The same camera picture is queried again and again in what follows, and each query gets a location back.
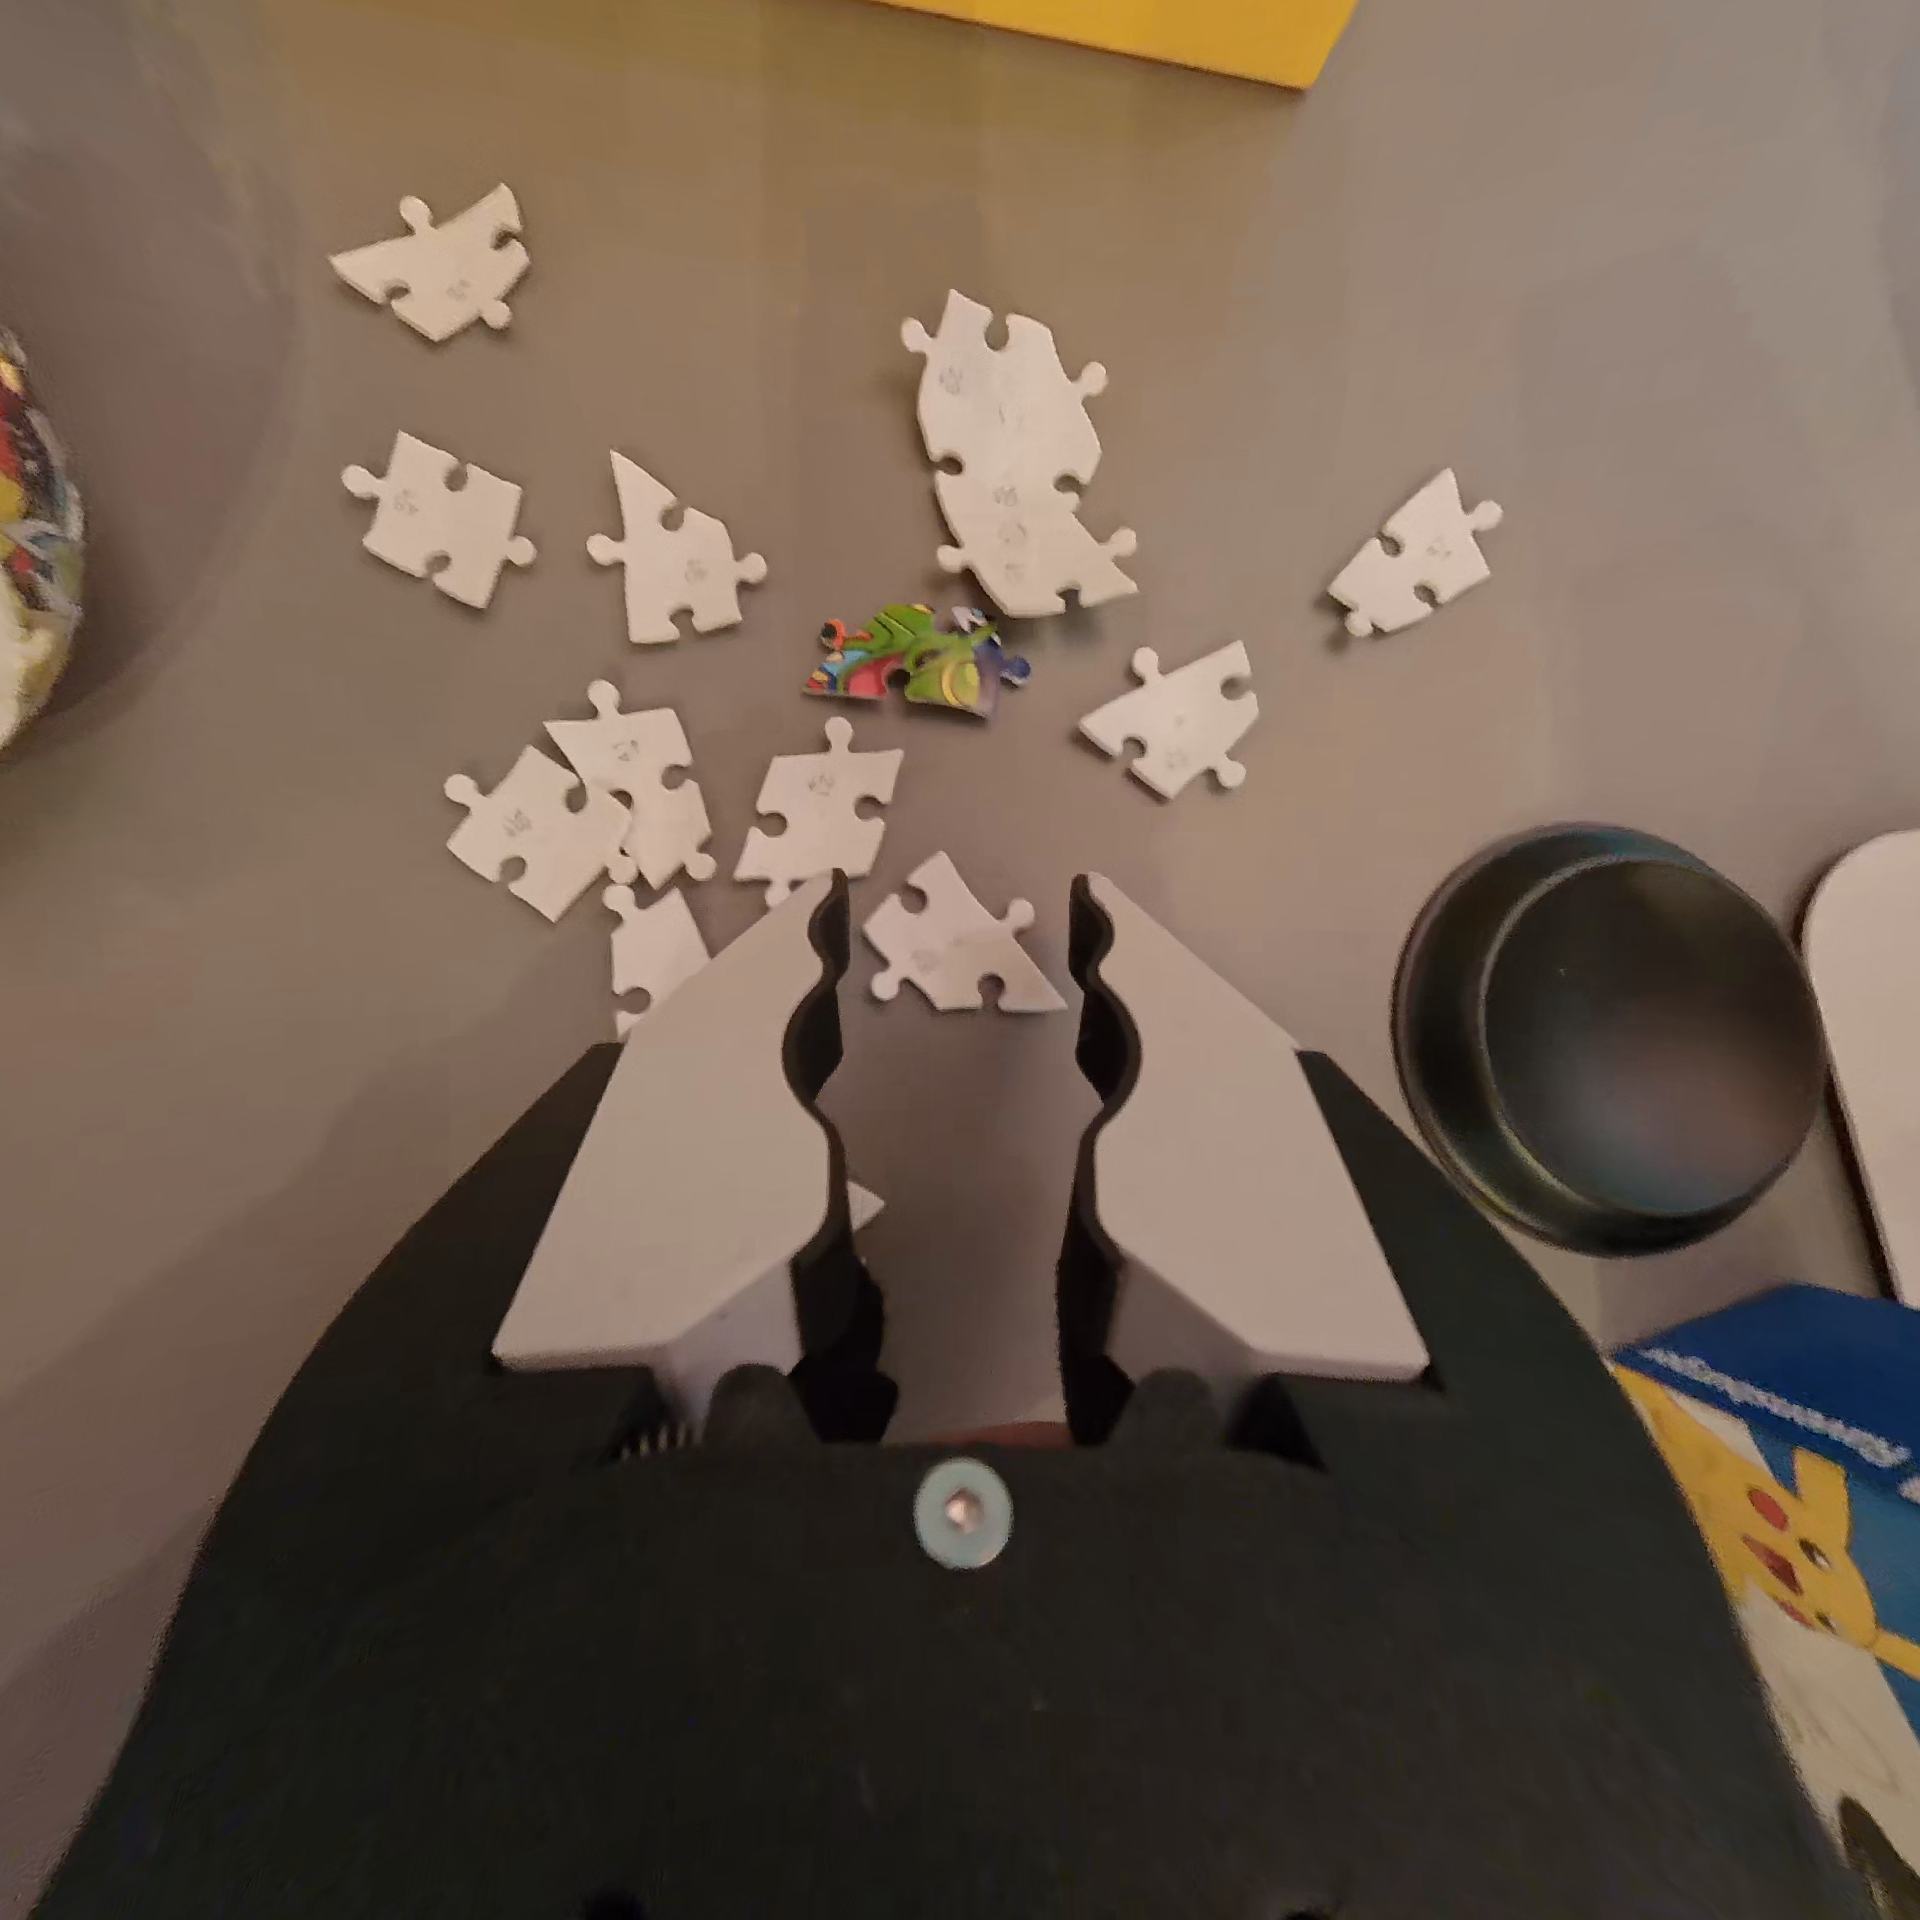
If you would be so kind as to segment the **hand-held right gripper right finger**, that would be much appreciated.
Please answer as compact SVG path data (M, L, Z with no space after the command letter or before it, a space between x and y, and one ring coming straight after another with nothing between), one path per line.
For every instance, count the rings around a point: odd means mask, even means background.
M1301 1044L1110 878L1070 890L1071 1166L1059 1356L1071 1440L1188 1375L1237 1426L1263 1380L1416 1384L1429 1350Z

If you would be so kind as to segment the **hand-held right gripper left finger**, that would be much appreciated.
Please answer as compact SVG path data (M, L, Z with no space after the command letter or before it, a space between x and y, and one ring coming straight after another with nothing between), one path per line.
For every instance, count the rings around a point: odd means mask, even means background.
M639 1367L675 1423L701 1424L758 1364L823 1440L885 1435L879 1291L820 1111L848 960L835 871L637 1019L493 1335L500 1367Z

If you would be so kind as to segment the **single white puzzle piece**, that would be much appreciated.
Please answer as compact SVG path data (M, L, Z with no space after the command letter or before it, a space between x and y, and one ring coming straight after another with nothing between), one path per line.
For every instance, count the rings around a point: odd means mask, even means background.
M1036 1017L1064 1011L1064 998L1022 947L1037 911L1015 899L989 912L963 881L949 854L927 856L906 883L920 905L887 896L863 922L863 937L883 960L870 998L893 1002L912 985L935 1012L981 1012L981 984L999 988L996 1011Z

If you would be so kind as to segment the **white puzzle pieces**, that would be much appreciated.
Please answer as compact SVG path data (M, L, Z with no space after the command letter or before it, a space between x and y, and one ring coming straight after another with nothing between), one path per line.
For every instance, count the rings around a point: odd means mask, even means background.
M511 323L511 290L530 257L504 183L443 224L419 199L403 199L400 217L404 233L334 254L334 275L429 344L475 323ZM696 634L733 630L738 591L765 578L763 555L738 554L719 519L682 504L626 455L612 450L608 464L622 530L592 536L587 555L622 572L629 642L675 642L678 618ZM404 430L381 471L342 468L342 490L373 510L363 548L374 561L464 609L488 609L499 577L536 558L518 530L514 483ZM1501 504L1468 504L1455 474L1440 471L1333 578L1328 598L1343 631L1400 634L1480 585L1491 577L1480 543L1501 519ZM1237 788L1246 771L1235 753L1256 721L1246 650L1223 646L1165 670L1143 647L1132 670L1138 686L1087 713L1078 736L1109 756L1128 753L1132 778L1160 801L1175 801L1197 778ZM445 779L443 796L462 812L445 848L468 873L504 881L543 922L559 922L603 890L616 918L612 992L658 1006L708 962L682 881L712 876L712 830L678 715L664 707L622 708L608 681L589 684L587 703L589 718L543 726L562 759L525 747L493 787L468 775ZM900 761L892 750L860 753L840 715L824 728L820 753L774 756L754 815L778 822L779 833L750 830L733 881L779 905L805 881L869 876L883 818L860 810L893 798Z

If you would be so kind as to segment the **partly built white puzzle ball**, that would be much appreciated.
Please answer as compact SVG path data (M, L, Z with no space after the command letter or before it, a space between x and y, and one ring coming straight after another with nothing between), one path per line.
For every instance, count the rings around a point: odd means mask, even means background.
M3 747L47 707L83 623L86 526L29 360L3 328Z

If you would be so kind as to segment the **colourful printed puzzle piece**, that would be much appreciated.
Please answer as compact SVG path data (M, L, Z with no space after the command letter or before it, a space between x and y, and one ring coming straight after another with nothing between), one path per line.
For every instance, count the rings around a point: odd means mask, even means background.
M875 705L898 688L910 705L987 721L1004 691L1034 678L983 609L939 618L926 603L890 603L863 627L828 620L820 650L805 694L844 705Z

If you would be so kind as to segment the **colourful cardboard puzzle box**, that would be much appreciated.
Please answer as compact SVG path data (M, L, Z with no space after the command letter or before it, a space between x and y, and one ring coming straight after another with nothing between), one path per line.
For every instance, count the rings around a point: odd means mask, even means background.
M1917 1914L1917 1314L1780 1286L1611 1371L1874 1916Z

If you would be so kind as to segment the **joined white puzzle strip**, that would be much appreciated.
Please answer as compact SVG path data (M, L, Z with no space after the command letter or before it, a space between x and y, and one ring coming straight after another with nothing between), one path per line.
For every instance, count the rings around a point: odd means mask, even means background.
M938 562L972 574L1007 618L1056 618L1074 600L1102 609L1138 593L1123 562L1135 534L1094 537L1078 490L1102 458L1087 402L1109 387L1091 362L1067 372L1048 328L1007 316L991 344L991 311L949 290L938 329L900 324L924 360L918 432L949 530Z

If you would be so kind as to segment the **black round stand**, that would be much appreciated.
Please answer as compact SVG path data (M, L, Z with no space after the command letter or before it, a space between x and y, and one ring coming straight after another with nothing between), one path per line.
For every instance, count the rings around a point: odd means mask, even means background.
M1611 823L1530 828L1446 876L1403 944L1392 1038L1460 1192L1588 1258L1736 1223L1810 1138L1830 1066L1764 905Z

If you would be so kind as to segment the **white rounded flat pad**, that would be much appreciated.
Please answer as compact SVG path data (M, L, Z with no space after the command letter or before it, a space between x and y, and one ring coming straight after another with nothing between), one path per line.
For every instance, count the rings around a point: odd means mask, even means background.
M1799 934L1879 1270L1917 1308L1917 830L1842 856Z

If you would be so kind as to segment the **yellow plastic bin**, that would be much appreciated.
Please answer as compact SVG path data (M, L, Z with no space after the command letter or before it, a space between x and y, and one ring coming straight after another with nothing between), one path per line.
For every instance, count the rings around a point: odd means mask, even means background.
M892 2L890 10L1308 91L1357 2Z

